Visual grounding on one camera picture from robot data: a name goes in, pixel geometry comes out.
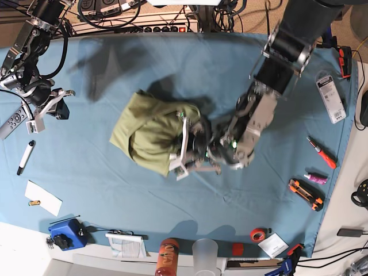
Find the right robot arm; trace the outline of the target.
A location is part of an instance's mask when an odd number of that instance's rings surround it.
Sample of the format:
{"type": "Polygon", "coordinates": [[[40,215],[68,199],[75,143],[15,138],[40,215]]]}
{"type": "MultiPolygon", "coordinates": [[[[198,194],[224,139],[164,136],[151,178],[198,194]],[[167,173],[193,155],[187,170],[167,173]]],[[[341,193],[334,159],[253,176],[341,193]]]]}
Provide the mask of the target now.
{"type": "Polygon", "coordinates": [[[63,20],[74,4],[75,1],[32,1],[26,11],[29,19],[3,61],[1,91],[18,94],[30,120],[35,119],[30,104],[37,112],[43,110],[48,113],[55,107],[55,117],[68,119],[68,109],[63,102],[66,92],[63,89],[52,90],[55,85],[52,78],[60,72],[66,59],[68,34],[63,20]],[[39,57],[47,51],[57,32],[61,32],[64,39],[60,63],[54,72],[42,75],[37,68],[39,57]]]}

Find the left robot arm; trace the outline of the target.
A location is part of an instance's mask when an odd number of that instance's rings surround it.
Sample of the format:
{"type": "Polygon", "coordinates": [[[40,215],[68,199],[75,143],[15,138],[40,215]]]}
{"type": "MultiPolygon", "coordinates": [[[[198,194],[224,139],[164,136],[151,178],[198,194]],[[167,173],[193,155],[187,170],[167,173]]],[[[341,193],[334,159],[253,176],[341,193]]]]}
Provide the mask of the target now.
{"type": "Polygon", "coordinates": [[[316,40],[336,20],[346,1],[289,1],[282,19],[268,35],[257,59],[262,65],[250,74],[251,84],[236,103],[233,117],[216,132],[209,123],[191,123],[184,118],[182,144],[178,154],[170,155],[169,171],[181,179],[191,171],[221,173],[220,165],[232,169],[247,167],[262,131],[273,120],[278,100],[297,81],[311,59],[316,40]],[[210,167],[203,167],[205,162],[210,167]]]}

